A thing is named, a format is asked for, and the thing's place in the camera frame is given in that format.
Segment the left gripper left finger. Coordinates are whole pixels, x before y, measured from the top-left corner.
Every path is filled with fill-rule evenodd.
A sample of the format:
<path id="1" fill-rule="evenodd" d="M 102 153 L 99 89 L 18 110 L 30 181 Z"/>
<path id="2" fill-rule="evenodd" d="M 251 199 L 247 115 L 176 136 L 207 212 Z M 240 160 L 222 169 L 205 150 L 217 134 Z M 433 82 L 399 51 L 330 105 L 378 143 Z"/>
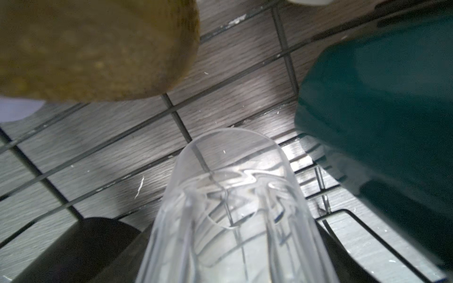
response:
<path id="1" fill-rule="evenodd" d="M 142 263 L 153 222 L 91 283 L 134 283 Z"/>

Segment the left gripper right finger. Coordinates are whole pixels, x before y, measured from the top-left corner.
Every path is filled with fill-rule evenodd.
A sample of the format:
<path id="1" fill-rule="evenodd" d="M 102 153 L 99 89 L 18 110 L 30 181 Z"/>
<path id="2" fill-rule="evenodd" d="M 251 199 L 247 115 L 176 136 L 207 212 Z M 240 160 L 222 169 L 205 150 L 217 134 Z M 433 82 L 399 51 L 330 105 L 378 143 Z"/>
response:
<path id="1" fill-rule="evenodd" d="M 316 222 L 327 253 L 341 283 L 378 283 Z"/>

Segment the black mug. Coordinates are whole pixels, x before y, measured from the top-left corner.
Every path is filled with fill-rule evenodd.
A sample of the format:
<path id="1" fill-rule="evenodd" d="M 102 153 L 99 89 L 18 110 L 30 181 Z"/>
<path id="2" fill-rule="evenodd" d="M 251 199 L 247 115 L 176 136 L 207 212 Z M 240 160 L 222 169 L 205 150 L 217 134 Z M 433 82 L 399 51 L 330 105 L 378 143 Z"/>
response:
<path id="1" fill-rule="evenodd" d="M 88 283 L 141 233 L 110 218 L 86 218 L 72 225 L 14 283 Z"/>

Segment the clear glass cup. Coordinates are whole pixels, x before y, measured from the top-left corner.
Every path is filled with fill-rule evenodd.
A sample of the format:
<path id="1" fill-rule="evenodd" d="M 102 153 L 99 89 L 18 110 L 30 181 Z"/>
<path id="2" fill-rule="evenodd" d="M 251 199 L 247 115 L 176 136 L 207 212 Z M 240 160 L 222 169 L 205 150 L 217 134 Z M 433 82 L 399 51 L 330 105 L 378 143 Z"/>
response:
<path id="1" fill-rule="evenodd" d="M 217 129 L 179 154 L 138 283 L 336 283 L 339 278 L 282 148 Z"/>

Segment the cream faceted cup teal base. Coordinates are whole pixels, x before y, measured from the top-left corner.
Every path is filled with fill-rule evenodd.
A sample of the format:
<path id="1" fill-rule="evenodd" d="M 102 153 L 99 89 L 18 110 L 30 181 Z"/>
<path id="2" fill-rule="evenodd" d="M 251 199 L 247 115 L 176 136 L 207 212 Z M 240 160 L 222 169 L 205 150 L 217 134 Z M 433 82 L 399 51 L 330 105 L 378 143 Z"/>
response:
<path id="1" fill-rule="evenodd" d="M 325 49 L 300 85 L 311 158 L 453 275 L 453 4 Z"/>

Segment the lilac plastic cup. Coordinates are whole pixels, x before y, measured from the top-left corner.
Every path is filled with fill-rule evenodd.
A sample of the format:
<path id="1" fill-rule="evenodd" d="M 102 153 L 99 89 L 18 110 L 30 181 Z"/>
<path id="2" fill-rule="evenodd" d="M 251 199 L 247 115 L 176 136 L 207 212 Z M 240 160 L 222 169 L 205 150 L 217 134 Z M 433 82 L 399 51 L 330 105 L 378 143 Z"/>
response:
<path id="1" fill-rule="evenodd" d="M 1 96 L 1 123 L 19 121 L 29 117 L 45 105 L 42 100 L 18 99 Z"/>

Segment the amber glass cup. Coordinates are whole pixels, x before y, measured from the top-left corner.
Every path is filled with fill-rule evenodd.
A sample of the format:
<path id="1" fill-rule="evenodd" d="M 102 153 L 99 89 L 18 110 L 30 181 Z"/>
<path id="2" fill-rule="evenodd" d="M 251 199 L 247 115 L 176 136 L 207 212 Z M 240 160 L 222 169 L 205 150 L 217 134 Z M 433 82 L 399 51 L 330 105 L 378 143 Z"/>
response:
<path id="1" fill-rule="evenodd" d="M 2 1 L 1 94 L 145 99 L 175 88 L 200 45 L 196 1 Z"/>

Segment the cream ceramic mug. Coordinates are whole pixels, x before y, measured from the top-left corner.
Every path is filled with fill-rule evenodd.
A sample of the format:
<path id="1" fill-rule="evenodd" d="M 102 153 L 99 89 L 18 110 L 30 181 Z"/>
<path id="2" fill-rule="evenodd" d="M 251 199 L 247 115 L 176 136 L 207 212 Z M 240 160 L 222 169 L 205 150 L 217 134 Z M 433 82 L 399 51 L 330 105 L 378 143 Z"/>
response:
<path id="1" fill-rule="evenodd" d="M 288 0 L 289 2 L 297 5 L 305 5 L 311 7 L 321 7 L 329 5 L 333 0 Z"/>

